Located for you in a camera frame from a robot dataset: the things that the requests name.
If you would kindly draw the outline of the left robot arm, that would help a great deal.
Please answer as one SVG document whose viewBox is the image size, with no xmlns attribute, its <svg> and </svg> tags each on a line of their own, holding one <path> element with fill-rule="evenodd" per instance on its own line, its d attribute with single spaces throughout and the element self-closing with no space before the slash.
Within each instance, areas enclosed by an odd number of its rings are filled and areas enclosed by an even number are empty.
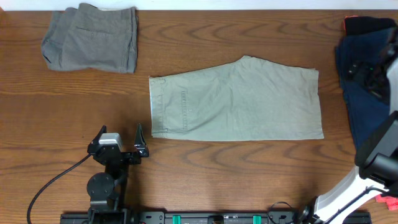
<svg viewBox="0 0 398 224">
<path fill-rule="evenodd" d="M 102 126 L 88 145 L 87 153 L 105 167 L 93 175 L 86 186 L 90 196 L 89 223 L 137 223 L 133 210 L 124 206 L 129 166 L 141 163 L 138 152 L 121 152 L 118 133 L 108 133 Z"/>
</svg>

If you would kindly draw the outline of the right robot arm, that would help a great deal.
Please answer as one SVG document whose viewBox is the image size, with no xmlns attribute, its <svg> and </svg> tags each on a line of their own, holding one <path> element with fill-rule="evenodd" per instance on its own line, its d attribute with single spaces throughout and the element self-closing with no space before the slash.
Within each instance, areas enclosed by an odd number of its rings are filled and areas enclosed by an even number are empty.
<svg viewBox="0 0 398 224">
<path fill-rule="evenodd" d="M 241 59 L 194 72 L 151 78 L 155 138 L 194 141 L 322 139 L 318 71 Z M 397 113 L 356 153 L 350 173 L 318 196 L 297 223 L 341 223 L 377 193 L 397 195 Z"/>
</svg>

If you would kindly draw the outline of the light khaki shorts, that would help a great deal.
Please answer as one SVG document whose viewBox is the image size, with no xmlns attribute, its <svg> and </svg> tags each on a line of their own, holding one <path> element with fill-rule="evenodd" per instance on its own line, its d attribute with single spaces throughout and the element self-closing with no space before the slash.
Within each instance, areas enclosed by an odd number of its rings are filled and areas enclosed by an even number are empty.
<svg viewBox="0 0 398 224">
<path fill-rule="evenodd" d="M 194 141 L 323 139 L 319 72 L 243 56 L 149 80 L 151 133 Z"/>
</svg>

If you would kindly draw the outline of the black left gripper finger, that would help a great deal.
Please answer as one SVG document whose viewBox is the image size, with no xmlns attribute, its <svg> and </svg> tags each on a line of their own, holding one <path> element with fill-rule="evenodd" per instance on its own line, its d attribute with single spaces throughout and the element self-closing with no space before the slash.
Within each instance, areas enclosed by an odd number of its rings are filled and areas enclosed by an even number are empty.
<svg viewBox="0 0 398 224">
<path fill-rule="evenodd" d="M 102 136 L 102 134 L 107 132 L 107 128 L 105 125 L 103 125 L 100 129 L 100 131 L 98 132 L 98 134 L 94 137 L 94 139 L 90 142 L 90 146 L 94 146 L 94 145 L 98 145 L 100 138 Z"/>
<path fill-rule="evenodd" d="M 137 125 L 134 147 L 136 148 L 141 157 L 149 157 L 149 149 L 144 139 L 142 126 L 140 123 Z"/>
</svg>

